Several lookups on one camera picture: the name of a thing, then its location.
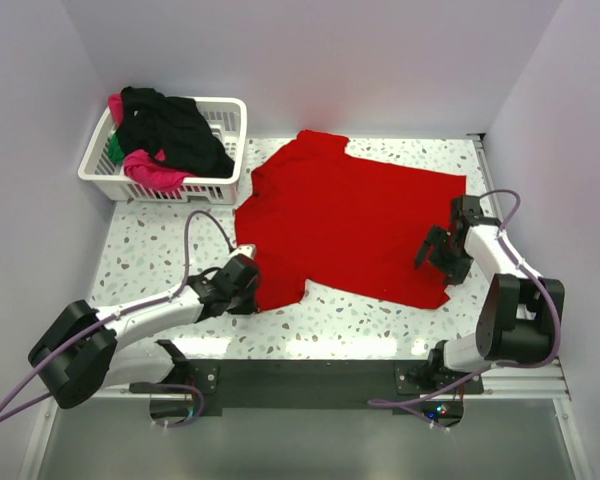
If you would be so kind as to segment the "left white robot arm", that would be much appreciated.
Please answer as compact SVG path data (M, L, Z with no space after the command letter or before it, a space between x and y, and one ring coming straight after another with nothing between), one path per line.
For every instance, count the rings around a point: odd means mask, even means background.
M104 387L144 383L176 392L191 380L185 356L164 331L256 311L260 281L256 249L242 245L223 267L192 275L178 287L126 304L69 304L28 354L28 361L62 409Z

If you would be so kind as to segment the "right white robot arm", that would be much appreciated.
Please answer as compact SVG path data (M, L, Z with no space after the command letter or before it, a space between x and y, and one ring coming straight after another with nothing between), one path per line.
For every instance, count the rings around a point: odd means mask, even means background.
M480 197L452 200L449 226L429 230L414 264L435 267L450 286L463 283L477 265L489 282L474 332L438 342L427 360L407 373L415 388L446 393L462 378L493 367L538 368L557 357L564 285L527 264L504 222L484 213Z

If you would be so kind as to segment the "red t shirt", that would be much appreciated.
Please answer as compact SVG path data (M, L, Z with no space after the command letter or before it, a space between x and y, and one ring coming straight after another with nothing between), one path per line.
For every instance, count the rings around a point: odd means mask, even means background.
M463 175L353 157L348 138L301 131L251 172L236 237L257 248L258 306L299 302L312 281L434 310L449 299L442 273L415 265L433 225L466 191Z

